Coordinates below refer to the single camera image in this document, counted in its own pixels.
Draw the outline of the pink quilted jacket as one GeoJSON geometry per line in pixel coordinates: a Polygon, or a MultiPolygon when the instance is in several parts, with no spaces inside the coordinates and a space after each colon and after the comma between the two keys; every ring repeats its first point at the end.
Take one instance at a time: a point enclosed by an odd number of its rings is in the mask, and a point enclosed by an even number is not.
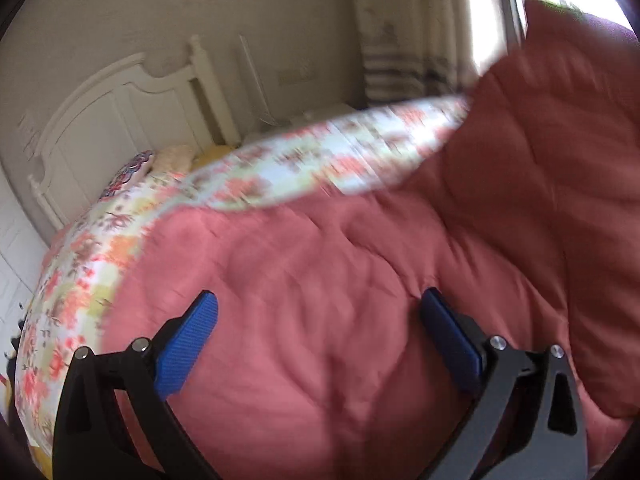
{"type": "Polygon", "coordinates": [[[126,348],[213,292],[170,402],[227,479],[412,479],[469,401],[419,321],[425,289],[514,347],[562,346],[591,466],[639,411],[639,44],[538,1],[462,126],[394,188],[152,227],[105,322],[126,348]]]}

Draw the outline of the floral bed sheet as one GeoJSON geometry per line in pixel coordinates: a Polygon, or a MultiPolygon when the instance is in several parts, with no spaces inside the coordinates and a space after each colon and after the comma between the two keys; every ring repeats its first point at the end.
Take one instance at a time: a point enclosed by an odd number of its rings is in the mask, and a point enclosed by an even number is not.
{"type": "Polygon", "coordinates": [[[445,143],[469,108],[466,96],[441,96],[317,122],[190,172],[147,176],[62,229],[26,313],[13,387],[37,463],[51,459],[70,357],[83,344],[99,345],[116,289],[162,214],[181,205],[238,211],[397,183],[445,143]]]}

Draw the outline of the white wardrobe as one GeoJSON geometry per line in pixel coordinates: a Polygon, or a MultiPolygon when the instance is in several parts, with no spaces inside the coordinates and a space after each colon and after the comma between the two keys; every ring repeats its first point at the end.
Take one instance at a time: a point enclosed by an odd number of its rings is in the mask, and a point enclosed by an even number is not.
{"type": "Polygon", "coordinates": [[[48,248],[15,197],[4,172],[0,181],[1,359],[14,352],[48,248]]]}

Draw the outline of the mandala patterned pillow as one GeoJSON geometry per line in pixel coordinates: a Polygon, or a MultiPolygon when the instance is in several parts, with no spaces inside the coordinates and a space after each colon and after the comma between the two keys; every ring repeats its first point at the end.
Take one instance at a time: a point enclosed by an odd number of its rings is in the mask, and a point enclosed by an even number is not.
{"type": "Polygon", "coordinates": [[[113,197],[122,191],[128,190],[139,181],[144,179],[146,175],[151,171],[155,158],[153,151],[143,151],[138,153],[122,168],[120,168],[112,180],[108,182],[108,185],[102,191],[99,200],[105,200],[106,198],[113,197]]]}

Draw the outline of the cream fuzzy pillow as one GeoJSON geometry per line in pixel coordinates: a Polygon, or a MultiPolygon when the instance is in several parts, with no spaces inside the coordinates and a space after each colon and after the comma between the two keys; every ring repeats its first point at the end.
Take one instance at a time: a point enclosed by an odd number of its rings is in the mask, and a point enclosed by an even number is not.
{"type": "Polygon", "coordinates": [[[154,155],[151,174],[188,174],[193,166],[196,151],[188,144],[180,144],[162,148],[154,155]]]}

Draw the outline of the yellow cushion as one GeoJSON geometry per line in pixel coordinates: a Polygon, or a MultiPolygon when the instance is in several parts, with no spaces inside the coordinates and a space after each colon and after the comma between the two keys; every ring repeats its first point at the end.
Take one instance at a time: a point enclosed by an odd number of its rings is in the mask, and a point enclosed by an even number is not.
{"type": "Polygon", "coordinates": [[[195,171],[211,164],[212,162],[216,162],[216,160],[226,157],[234,150],[234,146],[212,145],[208,150],[204,151],[202,154],[199,154],[194,158],[191,170],[195,171]]]}

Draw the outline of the white wooden headboard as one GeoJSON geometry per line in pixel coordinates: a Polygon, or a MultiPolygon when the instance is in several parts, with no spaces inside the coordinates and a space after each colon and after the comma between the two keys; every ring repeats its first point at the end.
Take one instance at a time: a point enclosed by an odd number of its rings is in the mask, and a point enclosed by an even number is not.
{"type": "Polygon", "coordinates": [[[163,77],[146,71],[142,53],[114,62],[52,115],[35,151],[42,170],[28,182],[55,229],[86,211],[134,155],[182,144],[197,153],[241,144],[199,36],[189,39],[188,50],[186,65],[163,77]]]}

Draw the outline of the white nightstand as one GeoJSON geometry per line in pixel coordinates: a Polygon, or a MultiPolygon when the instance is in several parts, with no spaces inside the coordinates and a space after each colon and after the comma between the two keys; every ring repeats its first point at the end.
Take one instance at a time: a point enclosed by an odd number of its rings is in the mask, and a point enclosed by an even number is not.
{"type": "Polygon", "coordinates": [[[356,111],[356,108],[346,103],[333,104],[316,110],[306,110],[302,114],[278,119],[275,125],[262,124],[262,128],[259,131],[247,133],[243,138],[242,144],[246,145],[269,139],[279,134],[313,125],[316,122],[326,122],[330,119],[356,113],[356,111]]]}

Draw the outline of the white slim desk lamp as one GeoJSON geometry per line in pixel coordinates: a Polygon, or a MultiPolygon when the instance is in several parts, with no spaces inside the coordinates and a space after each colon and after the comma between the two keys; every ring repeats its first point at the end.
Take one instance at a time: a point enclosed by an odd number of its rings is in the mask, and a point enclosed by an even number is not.
{"type": "Polygon", "coordinates": [[[272,128],[277,125],[277,122],[271,113],[262,80],[252,52],[250,52],[250,45],[243,34],[239,34],[239,43],[241,66],[250,102],[253,105],[258,122],[265,128],[272,128]]]}

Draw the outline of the patterned beige curtain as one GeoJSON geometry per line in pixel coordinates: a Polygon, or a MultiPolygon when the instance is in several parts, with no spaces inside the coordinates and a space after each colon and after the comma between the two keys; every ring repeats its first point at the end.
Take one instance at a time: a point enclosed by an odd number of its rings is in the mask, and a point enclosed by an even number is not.
{"type": "Polygon", "coordinates": [[[371,106],[467,92],[506,50],[500,0],[352,2],[371,106]]]}

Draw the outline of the wall power outlet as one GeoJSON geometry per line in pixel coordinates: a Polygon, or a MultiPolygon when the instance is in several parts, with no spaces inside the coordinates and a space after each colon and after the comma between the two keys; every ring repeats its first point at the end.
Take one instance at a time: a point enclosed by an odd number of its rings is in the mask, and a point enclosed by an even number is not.
{"type": "Polygon", "coordinates": [[[313,62],[303,62],[293,68],[282,68],[277,71],[277,80],[280,87],[291,84],[302,84],[317,78],[316,66],[313,62]]]}

